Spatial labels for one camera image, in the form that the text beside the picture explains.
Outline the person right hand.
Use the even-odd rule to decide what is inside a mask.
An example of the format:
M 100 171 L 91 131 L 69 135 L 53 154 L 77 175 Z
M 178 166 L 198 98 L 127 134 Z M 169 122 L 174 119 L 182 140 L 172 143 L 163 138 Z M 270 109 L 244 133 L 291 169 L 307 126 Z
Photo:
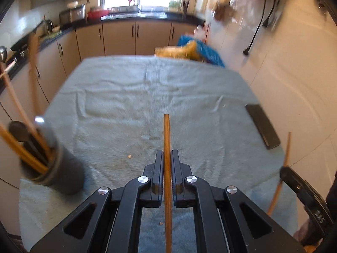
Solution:
M 306 252 L 314 252 L 318 247 L 319 233 L 311 221 L 307 219 L 293 237 L 303 246 Z

